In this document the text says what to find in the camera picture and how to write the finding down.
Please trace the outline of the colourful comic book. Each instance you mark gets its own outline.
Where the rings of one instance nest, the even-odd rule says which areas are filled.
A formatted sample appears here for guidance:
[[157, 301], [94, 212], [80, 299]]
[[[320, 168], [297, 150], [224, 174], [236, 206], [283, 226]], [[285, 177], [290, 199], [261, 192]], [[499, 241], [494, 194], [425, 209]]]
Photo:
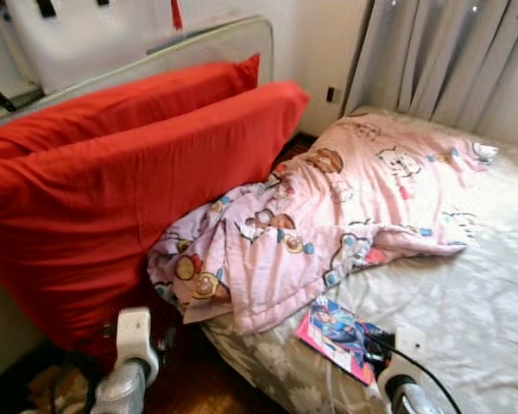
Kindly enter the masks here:
[[359, 324], [365, 320], [329, 298], [318, 298], [304, 311], [295, 331], [298, 338], [358, 382], [372, 386], [378, 373], [364, 361], [364, 336]]

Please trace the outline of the bed with grey floral cover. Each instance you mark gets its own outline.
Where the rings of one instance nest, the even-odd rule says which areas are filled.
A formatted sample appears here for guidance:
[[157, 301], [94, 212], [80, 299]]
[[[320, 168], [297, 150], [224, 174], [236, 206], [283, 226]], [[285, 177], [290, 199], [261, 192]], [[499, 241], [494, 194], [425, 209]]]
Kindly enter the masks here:
[[[518, 414], [518, 143], [485, 138], [499, 154], [477, 179], [468, 248], [351, 273], [327, 299], [390, 332], [424, 339], [418, 361], [464, 414]], [[221, 316], [201, 328], [229, 366], [293, 414], [385, 414], [368, 387], [297, 336], [304, 316], [240, 336]]]

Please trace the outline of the brown cardboard pieces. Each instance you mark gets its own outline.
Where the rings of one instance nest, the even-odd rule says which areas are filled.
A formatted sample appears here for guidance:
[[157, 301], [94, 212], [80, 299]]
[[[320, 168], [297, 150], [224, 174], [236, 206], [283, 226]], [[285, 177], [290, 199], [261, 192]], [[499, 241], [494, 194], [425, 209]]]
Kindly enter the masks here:
[[28, 383], [31, 407], [22, 414], [85, 414], [89, 389], [78, 369], [47, 367]]

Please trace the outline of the pink cartoon print blanket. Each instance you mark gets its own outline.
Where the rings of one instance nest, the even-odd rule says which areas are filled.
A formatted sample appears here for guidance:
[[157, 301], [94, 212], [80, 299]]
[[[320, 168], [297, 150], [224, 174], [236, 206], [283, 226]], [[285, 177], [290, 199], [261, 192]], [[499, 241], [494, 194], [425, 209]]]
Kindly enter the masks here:
[[477, 178], [496, 155], [442, 128], [346, 116], [263, 183], [169, 226], [146, 271], [185, 323], [229, 314], [239, 334], [260, 334], [350, 273], [463, 252]]

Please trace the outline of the red folded mattress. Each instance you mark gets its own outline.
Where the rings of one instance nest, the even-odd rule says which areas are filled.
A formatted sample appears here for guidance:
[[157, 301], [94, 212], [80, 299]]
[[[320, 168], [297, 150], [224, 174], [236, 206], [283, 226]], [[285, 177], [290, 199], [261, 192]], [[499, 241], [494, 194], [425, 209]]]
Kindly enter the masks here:
[[104, 326], [154, 289], [145, 256], [189, 210], [267, 177], [309, 95], [259, 56], [164, 72], [0, 126], [0, 285], [51, 342], [108, 367]]

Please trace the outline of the white fabric cover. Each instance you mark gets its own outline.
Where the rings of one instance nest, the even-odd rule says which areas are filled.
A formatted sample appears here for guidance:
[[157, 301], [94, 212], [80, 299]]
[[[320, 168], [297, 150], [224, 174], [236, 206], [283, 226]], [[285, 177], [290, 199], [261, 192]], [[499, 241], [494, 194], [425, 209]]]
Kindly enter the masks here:
[[50, 94], [143, 59], [174, 32], [176, 0], [3, 0], [35, 82]]

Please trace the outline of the red ribbon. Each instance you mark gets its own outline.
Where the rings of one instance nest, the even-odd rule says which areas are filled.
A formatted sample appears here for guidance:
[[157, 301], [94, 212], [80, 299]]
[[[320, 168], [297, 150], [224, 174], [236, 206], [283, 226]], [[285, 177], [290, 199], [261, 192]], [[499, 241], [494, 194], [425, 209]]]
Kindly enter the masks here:
[[179, 0], [168, 0], [169, 10], [171, 10], [171, 24], [175, 31], [181, 31], [184, 28], [183, 20], [181, 20], [181, 11]]

